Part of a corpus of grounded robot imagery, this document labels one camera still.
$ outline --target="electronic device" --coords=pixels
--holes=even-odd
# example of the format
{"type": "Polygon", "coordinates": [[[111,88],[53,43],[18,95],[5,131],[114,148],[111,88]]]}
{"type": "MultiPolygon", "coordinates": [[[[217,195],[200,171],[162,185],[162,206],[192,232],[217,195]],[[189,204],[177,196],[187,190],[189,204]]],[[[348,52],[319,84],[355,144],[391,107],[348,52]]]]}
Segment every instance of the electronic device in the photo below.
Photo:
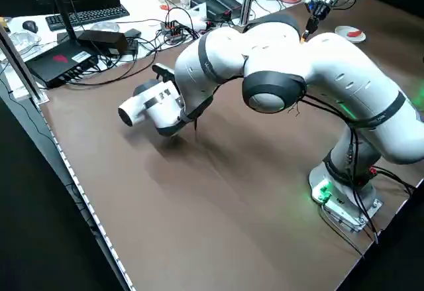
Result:
{"type": "Polygon", "coordinates": [[[121,32],[85,30],[77,41],[91,50],[100,50],[102,54],[122,55],[127,51],[128,42],[121,32]]]}
{"type": "Polygon", "coordinates": [[[227,8],[222,4],[212,0],[191,0],[190,7],[206,3],[206,16],[209,21],[230,20],[231,15],[227,8]]]}
{"type": "Polygon", "coordinates": [[[64,78],[74,78],[75,69],[84,68],[86,60],[93,61],[98,53],[77,43],[69,13],[120,7],[120,4],[119,0],[0,0],[0,15],[17,17],[59,12],[68,37],[52,50],[26,62],[38,81],[46,87],[56,87],[66,83],[64,78]]]}
{"type": "Polygon", "coordinates": [[[147,114],[159,134],[171,137],[196,121],[216,89],[233,78],[243,78],[243,100],[260,113],[307,103],[304,97],[314,97],[306,96],[308,89],[326,95],[327,109],[346,128],[309,174],[311,196],[351,230],[367,223],[373,227],[371,217],[382,202],[371,166],[381,157],[395,164],[423,160],[424,123],[400,87],[354,44],[334,33],[303,44],[300,39],[289,15],[268,15],[243,33],[229,27],[208,32],[179,55],[166,82],[138,89],[119,107],[119,115],[134,125],[147,114]]]}
{"type": "Polygon", "coordinates": [[[136,29],[130,29],[130,30],[124,32],[124,36],[127,40],[128,39],[140,38],[141,31],[136,30],[136,29]]]}
{"type": "Polygon", "coordinates": [[[26,62],[35,80],[47,89],[60,87],[98,63],[97,53],[66,40],[26,62]]]}
{"type": "MultiPolygon", "coordinates": [[[[75,14],[70,15],[71,24],[73,27],[98,23],[99,21],[108,21],[111,19],[116,19],[120,17],[129,16],[130,13],[121,5],[119,7],[112,7],[106,9],[100,9],[98,11],[80,11],[75,14]]],[[[51,31],[64,29],[64,22],[62,16],[53,15],[46,17],[48,28],[51,31]]]]}
{"type": "Polygon", "coordinates": [[[38,32],[38,27],[35,21],[24,21],[22,24],[22,28],[24,28],[27,31],[33,32],[34,34],[38,32]]]}
{"type": "Polygon", "coordinates": [[[239,18],[241,14],[241,3],[236,0],[212,0],[224,6],[227,11],[231,12],[231,19],[239,18]]]}

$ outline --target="wire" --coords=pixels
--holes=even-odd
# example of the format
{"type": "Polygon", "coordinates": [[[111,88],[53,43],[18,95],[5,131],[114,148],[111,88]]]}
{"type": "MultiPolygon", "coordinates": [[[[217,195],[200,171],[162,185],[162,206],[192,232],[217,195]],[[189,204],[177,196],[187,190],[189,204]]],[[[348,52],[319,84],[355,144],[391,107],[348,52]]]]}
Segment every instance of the wire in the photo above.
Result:
{"type": "Polygon", "coordinates": [[[358,154],[359,154],[359,140],[358,140],[358,133],[356,132],[355,129],[351,128],[350,132],[353,133],[354,138],[355,138],[355,152],[354,152],[354,163],[353,163],[353,173],[351,174],[351,178],[349,178],[350,184],[352,186],[352,191],[353,191],[353,197],[355,199],[356,205],[359,207],[359,209],[362,211],[362,213],[365,215],[366,219],[368,220],[367,225],[369,224],[369,226],[371,226],[371,230],[374,234],[374,240],[378,245],[378,234],[377,234],[377,229],[374,226],[374,223],[371,220],[371,217],[368,215],[368,211],[365,208],[364,202],[362,201],[362,198],[360,197],[359,193],[356,191],[355,188],[355,176],[356,176],[356,166],[358,164],[358,154]]]}
{"type": "Polygon", "coordinates": [[[350,1],[350,0],[347,0],[347,1],[346,1],[345,3],[343,3],[342,5],[336,6],[336,7],[334,8],[334,10],[335,10],[335,11],[346,11],[346,10],[348,10],[348,9],[351,9],[351,8],[352,8],[352,7],[354,7],[354,5],[356,4],[356,1],[357,1],[357,0],[354,0],[354,1],[353,1],[353,3],[352,3],[350,6],[348,6],[348,7],[344,7],[344,8],[337,8],[337,7],[340,7],[340,6],[343,6],[343,5],[347,4],[349,1],[350,1]]]}
{"type": "MultiPolygon", "coordinates": [[[[5,69],[6,69],[6,67],[4,67],[3,68],[3,70],[0,72],[0,76],[1,76],[1,74],[5,71],[5,69]]],[[[6,89],[6,91],[7,91],[7,95],[9,96],[9,99],[12,101],[12,102],[14,102],[14,103],[16,103],[17,105],[19,105],[20,107],[22,107],[23,109],[24,109],[24,111],[25,111],[25,113],[26,113],[26,115],[28,116],[28,118],[29,118],[29,120],[32,122],[32,124],[34,125],[34,127],[35,127],[35,129],[36,129],[36,131],[38,132],[38,134],[40,134],[40,135],[42,135],[43,137],[46,137],[53,145],[54,145],[54,147],[55,148],[57,148],[57,146],[56,146],[56,144],[53,142],[53,140],[50,138],[50,137],[48,137],[47,135],[45,135],[44,133],[41,133],[40,132],[40,130],[38,130],[38,127],[37,127],[37,125],[35,124],[35,122],[31,119],[31,116],[29,115],[29,113],[28,113],[28,110],[22,105],[22,104],[20,104],[18,101],[16,101],[16,100],[14,100],[14,99],[12,99],[12,97],[11,97],[11,91],[9,91],[9,89],[7,89],[7,86],[6,86],[6,84],[3,82],[3,80],[2,79],[0,79],[0,82],[5,86],[5,89],[6,89]]]]}
{"type": "MultiPolygon", "coordinates": [[[[82,23],[81,23],[81,21],[80,21],[80,18],[78,17],[78,13],[77,13],[77,11],[76,11],[76,9],[75,9],[74,1],[72,1],[72,0],[70,0],[70,1],[71,1],[72,9],[74,10],[74,16],[75,16],[75,18],[77,19],[77,21],[81,24],[80,26],[81,26],[82,30],[84,30],[84,31],[85,31],[84,26],[82,25],[82,23]]],[[[108,58],[108,57],[106,57],[106,56],[104,55],[104,53],[102,53],[102,51],[99,49],[99,47],[97,47],[97,46],[95,45],[95,43],[94,43],[93,41],[91,41],[91,40],[90,40],[90,43],[93,45],[93,47],[94,47],[94,48],[98,51],[98,53],[99,53],[102,57],[104,57],[106,60],[108,60],[108,61],[110,61],[110,62],[111,62],[111,59],[110,59],[110,58],[108,58]]],[[[106,68],[108,68],[108,67],[109,67],[105,61],[103,61],[102,59],[100,59],[100,60],[101,60],[101,61],[105,64],[106,68]]]]}
{"type": "MultiPolygon", "coordinates": [[[[308,98],[311,98],[311,99],[313,99],[313,100],[315,100],[315,101],[323,104],[323,105],[326,105],[327,107],[329,107],[329,109],[328,108],[325,108],[325,107],[321,107],[320,105],[316,105],[316,104],[314,104],[312,102],[306,101],[304,99],[301,99],[300,101],[302,101],[302,102],[304,102],[304,103],[306,103],[308,105],[311,105],[313,107],[316,107],[318,109],[322,109],[323,111],[332,113],[333,115],[336,115],[337,117],[340,117],[349,126],[350,120],[347,117],[345,117],[338,109],[336,109],[332,105],[330,105],[327,102],[324,102],[324,101],[322,101],[322,100],[320,100],[320,99],[318,99],[316,97],[313,97],[311,95],[306,95],[306,96],[308,98]]],[[[372,232],[374,234],[375,242],[378,244],[377,230],[376,230],[376,228],[375,228],[375,226],[374,226],[374,224],[373,224],[373,222],[371,220],[371,217],[368,215],[368,212],[367,212],[367,210],[365,208],[365,205],[364,205],[364,202],[362,201],[362,198],[360,197],[360,195],[356,191],[355,176],[356,176],[356,167],[357,167],[357,164],[358,164],[359,142],[358,142],[358,134],[357,134],[356,130],[351,127],[350,128],[350,146],[349,147],[353,146],[353,138],[355,138],[355,145],[356,145],[355,146],[354,155],[353,155],[353,171],[350,171],[348,169],[348,172],[350,172],[350,175],[349,175],[350,177],[348,177],[348,179],[349,179],[349,182],[350,182],[350,186],[352,187],[353,197],[355,199],[356,206],[358,207],[358,209],[367,218],[367,220],[368,220],[367,225],[369,225],[371,227],[371,230],[372,230],[372,232]]]]}
{"type": "Polygon", "coordinates": [[[409,196],[412,196],[412,192],[416,189],[415,186],[404,182],[398,175],[394,174],[393,172],[390,172],[389,170],[386,170],[385,168],[379,166],[373,166],[373,168],[377,170],[377,174],[387,176],[388,178],[391,178],[392,180],[395,180],[399,184],[403,185],[409,196]]]}
{"type": "Polygon", "coordinates": [[[321,219],[337,234],[339,235],[340,238],[342,238],[344,241],[346,241],[362,258],[364,258],[364,253],[359,249],[359,247],[349,238],[349,236],[344,233],[344,231],[331,219],[333,216],[328,213],[328,211],[325,210],[324,205],[320,206],[320,210],[318,211],[319,217],[321,217],[321,219]],[[328,223],[324,217],[323,214],[325,215],[325,217],[330,221],[330,223],[332,225],[330,225],[330,223],[328,223]]]}

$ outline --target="green led light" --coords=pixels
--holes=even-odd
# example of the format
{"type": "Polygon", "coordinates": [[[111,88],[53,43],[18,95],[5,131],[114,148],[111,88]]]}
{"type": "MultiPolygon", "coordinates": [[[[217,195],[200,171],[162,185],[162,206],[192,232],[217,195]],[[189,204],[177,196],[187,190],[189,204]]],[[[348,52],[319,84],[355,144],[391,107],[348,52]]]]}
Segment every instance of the green led light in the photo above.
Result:
{"type": "Polygon", "coordinates": [[[320,202],[326,203],[331,197],[329,191],[330,185],[331,183],[328,180],[320,181],[320,183],[312,189],[312,196],[320,202]]]}
{"type": "Polygon", "coordinates": [[[352,119],[356,119],[355,114],[353,114],[352,111],[347,108],[347,106],[345,106],[343,103],[339,103],[339,105],[347,114],[350,115],[350,117],[352,117],[352,119]]]}

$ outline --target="black cable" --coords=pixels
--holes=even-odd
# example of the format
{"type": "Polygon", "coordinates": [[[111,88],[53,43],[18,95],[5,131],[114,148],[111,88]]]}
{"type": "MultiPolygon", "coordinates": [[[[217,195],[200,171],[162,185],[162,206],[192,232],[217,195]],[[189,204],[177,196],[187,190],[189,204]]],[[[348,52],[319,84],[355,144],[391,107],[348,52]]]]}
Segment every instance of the black cable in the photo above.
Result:
{"type": "Polygon", "coordinates": [[[105,86],[107,84],[111,84],[113,82],[117,82],[117,81],[121,81],[123,79],[126,79],[126,78],[128,78],[128,76],[126,77],[126,75],[134,68],[134,66],[136,64],[137,55],[138,55],[138,53],[134,55],[134,60],[133,60],[131,67],[126,72],[124,72],[124,74],[119,76],[118,78],[115,78],[115,79],[112,79],[112,80],[107,80],[107,81],[104,81],[104,82],[98,82],[98,83],[95,83],[95,84],[86,84],[86,83],[83,83],[83,82],[68,82],[68,84],[70,84],[72,86],[89,86],[89,87],[90,86],[105,86]]]}
{"type": "Polygon", "coordinates": [[[321,109],[321,110],[323,110],[323,111],[326,111],[326,112],[328,112],[328,113],[331,113],[331,114],[333,114],[333,115],[336,115],[337,117],[340,117],[340,115],[339,115],[337,112],[334,112],[333,110],[327,109],[326,107],[321,107],[320,105],[314,104],[314,103],[309,102],[309,101],[306,101],[306,100],[304,100],[304,99],[300,99],[299,101],[300,101],[300,102],[303,102],[303,103],[306,103],[306,104],[308,104],[308,105],[310,105],[310,106],[312,106],[312,107],[316,107],[316,108],[318,108],[318,109],[321,109]]]}
{"type": "Polygon", "coordinates": [[[364,258],[364,254],[361,252],[361,250],[359,249],[358,246],[356,246],[354,244],[354,242],[352,240],[350,240],[350,238],[342,231],[341,228],[339,228],[339,226],[336,225],[336,223],[330,218],[332,217],[331,214],[328,215],[327,211],[324,208],[324,205],[320,206],[320,209],[318,211],[319,217],[321,217],[321,219],[344,241],[346,241],[362,258],[364,258]],[[332,225],[330,225],[330,223],[328,223],[324,217],[323,217],[323,213],[325,215],[325,217],[331,222],[332,225]]]}
{"type": "Polygon", "coordinates": [[[386,170],[385,168],[381,168],[378,166],[373,166],[373,168],[377,170],[377,174],[387,176],[388,178],[391,178],[392,180],[395,180],[399,184],[403,185],[405,187],[406,192],[409,194],[409,196],[412,196],[412,192],[416,189],[415,186],[412,186],[411,184],[404,182],[403,180],[401,180],[399,176],[397,176],[393,172],[390,172],[389,170],[386,170]]]}
{"type": "Polygon", "coordinates": [[[334,8],[335,11],[346,11],[348,9],[351,9],[352,7],[354,7],[354,5],[356,4],[357,0],[354,0],[353,3],[349,6],[349,7],[345,7],[345,8],[334,8]]]}
{"type": "MultiPolygon", "coordinates": [[[[1,74],[5,71],[5,69],[6,69],[6,67],[4,67],[3,68],[3,70],[0,72],[0,76],[1,76],[1,74]]],[[[6,86],[6,84],[3,82],[3,80],[2,79],[0,79],[0,82],[5,86],[5,89],[6,89],[6,91],[7,91],[7,95],[9,96],[9,99],[12,101],[12,102],[14,102],[14,103],[16,103],[17,105],[19,105],[20,107],[22,107],[23,109],[24,109],[24,111],[25,111],[25,113],[26,113],[26,115],[28,116],[28,118],[29,118],[29,120],[32,122],[32,124],[34,125],[34,127],[35,127],[35,129],[36,129],[36,131],[38,132],[38,134],[40,134],[40,135],[42,135],[43,137],[46,137],[53,145],[54,145],[54,147],[55,148],[57,148],[57,146],[56,146],[56,144],[53,142],[53,140],[50,138],[50,137],[48,137],[47,135],[45,135],[44,133],[41,133],[40,132],[40,130],[38,130],[38,127],[37,127],[37,125],[35,124],[35,122],[31,119],[31,116],[29,115],[29,113],[28,113],[28,110],[22,105],[22,104],[20,104],[18,101],[16,101],[16,100],[14,100],[14,99],[12,99],[12,97],[11,97],[11,92],[9,92],[9,90],[7,89],[7,86],[6,86]]]]}
{"type": "MultiPolygon", "coordinates": [[[[317,102],[319,102],[319,103],[321,103],[323,105],[326,105],[327,107],[330,107],[330,109],[321,107],[320,105],[316,105],[316,104],[314,104],[312,102],[309,102],[309,101],[306,101],[304,99],[301,99],[300,101],[302,101],[302,102],[304,102],[306,104],[309,104],[311,106],[317,107],[318,109],[322,109],[323,111],[332,113],[333,115],[336,115],[337,117],[340,117],[347,125],[349,125],[350,120],[347,117],[345,117],[343,114],[341,115],[340,114],[341,112],[338,109],[334,108],[332,105],[328,104],[327,102],[324,102],[324,101],[322,101],[320,99],[317,99],[316,97],[312,97],[311,95],[308,95],[308,97],[311,98],[311,99],[314,99],[315,101],[317,101],[317,102]]],[[[368,220],[368,223],[367,224],[371,227],[371,230],[372,230],[372,232],[374,234],[375,242],[378,244],[377,230],[376,230],[376,228],[374,226],[374,223],[371,220],[371,217],[368,215],[368,212],[367,212],[367,210],[365,208],[365,205],[364,205],[364,202],[362,201],[362,198],[360,197],[360,195],[356,191],[354,180],[355,180],[355,176],[356,176],[356,167],[357,167],[357,164],[358,164],[359,143],[358,143],[358,134],[357,134],[356,130],[353,129],[353,128],[350,128],[350,132],[351,132],[351,135],[350,135],[350,145],[353,146],[353,137],[354,137],[355,138],[356,146],[355,146],[355,151],[354,151],[354,155],[353,155],[353,171],[351,171],[352,174],[350,175],[350,177],[348,179],[349,179],[350,185],[352,187],[353,197],[355,199],[356,205],[359,208],[359,210],[367,218],[367,220],[368,220]]]]}
{"type": "Polygon", "coordinates": [[[333,107],[331,104],[329,104],[329,103],[327,103],[325,101],[322,101],[322,100],[318,99],[317,97],[314,97],[313,95],[310,95],[310,94],[305,94],[305,97],[308,97],[309,99],[312,99],[312,100],[314,100],[314,101],[316,101],[316,102],[318,102],[320,104],[323,104],[323,105],[329,107],[334,112],[336,112],[339,117],[344,117],[343,113],[339,109],[337,109],[336,107],[333,107]]]}
{"type": "Polygon", "coordinates": [[[260,8],[262,8],[264,11],[266,11],[268,14],[271,14],[271,12],[265,8],[263,8],[261,5],[259,5],[257,0],[253,0],[260,8]]]}
{"type": "MultiPolygon", "coordinates": [[[[82,25],[82,23],[81,23],[81,21],[80,21],[80,18],[78,17],[78,13],[77,13],[77,11],[76,11],[76,9],[75,9],[75,6],[74,6],[74,1],[72,1],[72,0],[70,0],[71,1],[71,5],[72,5],[72,9],[74,10],[74,16],[75,16],[75,18],[77,19],[77,21],[81,24],[80,26],[82,27],[82,30],[83,31],[85,31],[85,29],[84,29],[84,26],[82,25]]],[[[109,61],[111,61],[111,59],[110,58],[108,58],[106,55],[104,55],[104,53],[102,53],[102,51],[99,49],[99,47],[97,47],[96,45],[95,45],[95,43],[93,42],[93,41],[91,41],[90,40],[90,43],[93,45],[93,47],[98,51],[98,53],[100,54],[100,56],[102,56],[102,57],[104,57],[106,60],[109,60],[109,61]]],[[[108,68],[108,65],[107,65],[107,63],[106,62],[104,62],[102,59],[100,59],[104,64],[105,64],[105,66],[106,66],[106,68],[108,68]]]]}
{"type": "Polygon", "coordinates": [[[354,138],[355,138],[355,143],[356,143],[355,152],[354,152],[353,173],[352,173],[351,179],[350,179],[350,184],[352,186],[352,191],[353,191],[353,197],[355,199],[357,206],[362,210],[363,214],[367,218],[367,220],[368,220],[367,224],[369,224],[371,226],[371,230],[374,234],[375,242],[378,244],[377,229],[374,226],[374,223],[372,222],[371,217],[368,215],[368,211],[365,208],[365,205],[364,205],[364,202],[362,201],[362,198],[360,197],[359,193],[356,191],[356,188],[355,188],[354,180],[355,180],[355,176],[356,176],[356,166],[358,164],[358,157],[359,157],[359,140],[358,140],[358,133],[356,132],[356,130],[351,128],[350,131],[351,131],[351,133],[353,133],[354,138]]]}

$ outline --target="keyboard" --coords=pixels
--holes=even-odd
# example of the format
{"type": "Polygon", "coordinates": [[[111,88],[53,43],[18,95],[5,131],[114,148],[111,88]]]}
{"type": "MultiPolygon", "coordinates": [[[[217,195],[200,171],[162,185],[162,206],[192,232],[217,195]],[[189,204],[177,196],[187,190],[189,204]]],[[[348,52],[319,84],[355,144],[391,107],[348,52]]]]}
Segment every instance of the keyboard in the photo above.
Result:
{"type": "MultiPolygon", "coordinates": [[[[99,21],[108,21],[111,19],[129,16],[130,13],[121,5],[120,7],[100,9],[98,11],[82,11],[78,14],[78,18],[74,14],[69,15],[73,27],[81,26],[91,23],[98,23],[99,21]]],[[[65,29],[62,16],[53,15],[46,17],[48,28],[53,30],[65,29]]]]}

